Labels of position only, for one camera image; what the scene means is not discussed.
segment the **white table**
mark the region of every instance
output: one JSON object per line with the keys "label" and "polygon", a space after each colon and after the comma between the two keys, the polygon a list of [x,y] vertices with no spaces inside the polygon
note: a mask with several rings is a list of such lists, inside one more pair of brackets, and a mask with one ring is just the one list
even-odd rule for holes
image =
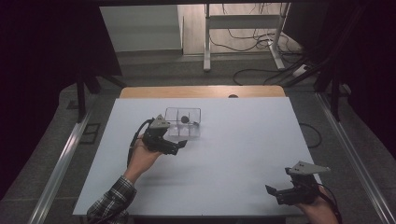
{"label": "white table", "polygon": [[84,216],[126,168],[140,124],[167,107],[202,109],[201,136],[176,156],[163,155],[136,183],[128,208],[149,217],[300,215],[276,203],[264,185],[292,187],[285,167],[312,162],[287,97],[118,99],[74,215]]}

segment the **metal rail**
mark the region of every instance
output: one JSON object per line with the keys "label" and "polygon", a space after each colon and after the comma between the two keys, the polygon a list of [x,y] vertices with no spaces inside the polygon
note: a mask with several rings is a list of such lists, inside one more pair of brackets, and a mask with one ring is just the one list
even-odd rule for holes
{"label": "metal rail", "polygon": [[332,115],[330,108],[330,103],[326,97],[325,93],[317,93],[317,99],[319,104],[321,105],[324,113],[332,128],[337,135],[338,140],[340,141],[342,147],[345,150],[346,156],[352,164],[352,167],[355,169],[355,172],[361,181],[364,189],[367,192],[369,199],[371,200],[375,211],[378,213],[379,218],[381,218],[382,223],[384,224],[396,224],[396,220],[394,215],[390,212],[387,201],[382,195],[378,185],[374,182],[372,177],[370,176],[367,168],[364,166],[363,161],[361,160],[359,154],[354,148],[353,144],[349,140],[346,131],[343,128],[341,122],[338,122],[334,116]]}
{"label": "metal rail", "polygon": [[59,160],[56,163],[51,176],[49,177],[49,181],[47,182],[47,185],[44,188],[44,191],[41,194],[40,199],[38,200],[38,203],[35,206],[35,210],[33,211],[28,223],[44,223],[44,220],[47,217],[52,202],[58,192],[59,187],[61,186],[62,180],[64,179],[64,174],[67,171],[67,167],[69,166],[69,163],[73,158],[73,154],[78,145],[78,141],[81,138],[82,133],[84,132],[84,129],[91,116],[92,107],[96,99],[97,95],[91,95],[89,97],[87,101],[87,113],[85,114],[82,122],[76,123],[73,131],[71,132],[69,139],[64,146],[64,150],[62,151],[62,154],[59,157]]}

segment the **hand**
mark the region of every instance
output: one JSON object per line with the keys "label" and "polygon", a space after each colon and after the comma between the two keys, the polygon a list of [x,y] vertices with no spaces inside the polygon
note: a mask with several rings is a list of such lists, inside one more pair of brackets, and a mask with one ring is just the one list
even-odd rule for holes
{"label": "hand", "polygon": [[141,138],[142,135],[138,137],[134,144],[134,152],[124,173],[124,176],[132,183],[136,182],[137,178],[145,173],[157,158],[162,155],[161,152],[149,151]]}
{"label": "hand", "polygon": [[[320,192],[328,196],[323,187],[319,187]],[[334,212],[330,205],[321,197],[317,197],[311,204],[295,204],[300,208],[311,224],[338,224]]]}

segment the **clear plastic container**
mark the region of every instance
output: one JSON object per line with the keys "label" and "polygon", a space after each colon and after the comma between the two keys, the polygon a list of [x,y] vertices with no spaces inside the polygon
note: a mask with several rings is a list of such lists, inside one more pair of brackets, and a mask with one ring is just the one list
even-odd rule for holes
{"label": "clear plastic container", "polygon": [[201,109],[168,107],[165,112],[165,119],[169,122],[168,135],[173,138],[194,138],[201,135]]}

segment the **plaid sleeve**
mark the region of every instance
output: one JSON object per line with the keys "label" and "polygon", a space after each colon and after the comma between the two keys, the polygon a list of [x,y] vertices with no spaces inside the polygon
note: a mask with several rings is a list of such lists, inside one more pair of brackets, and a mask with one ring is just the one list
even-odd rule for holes
{"label": "plaid sleeve", "polygon": [[90,223],[126,223],[128,221],[126,208],[134,200],[135,195],[134,184],[122,175],[113,187],[88,209],[88,221]]}

